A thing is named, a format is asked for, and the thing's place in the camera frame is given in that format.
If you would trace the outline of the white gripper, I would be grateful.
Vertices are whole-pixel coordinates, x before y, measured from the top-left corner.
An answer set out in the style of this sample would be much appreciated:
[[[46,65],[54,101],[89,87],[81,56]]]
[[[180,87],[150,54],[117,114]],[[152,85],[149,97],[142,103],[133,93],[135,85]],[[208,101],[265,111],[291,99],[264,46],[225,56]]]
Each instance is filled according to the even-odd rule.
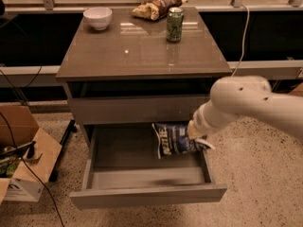
[[[238,119],[239,117],[234,113],[220,111],[209,100],[194,112],[192,119],[188,122],[188,138],[202,138],[225,128],[228,124]]]

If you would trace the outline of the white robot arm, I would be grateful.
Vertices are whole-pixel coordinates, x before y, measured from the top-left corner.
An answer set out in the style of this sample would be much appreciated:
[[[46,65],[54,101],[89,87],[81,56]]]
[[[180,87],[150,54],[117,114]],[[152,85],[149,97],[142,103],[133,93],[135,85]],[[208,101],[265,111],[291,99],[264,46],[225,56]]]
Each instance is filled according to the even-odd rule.
[[[209,135],[241,116],[256,118],[303,141],[303,97],[273,93],[268,80],[259,76],[218,79],[210,99],[189,121],[188,136]]]

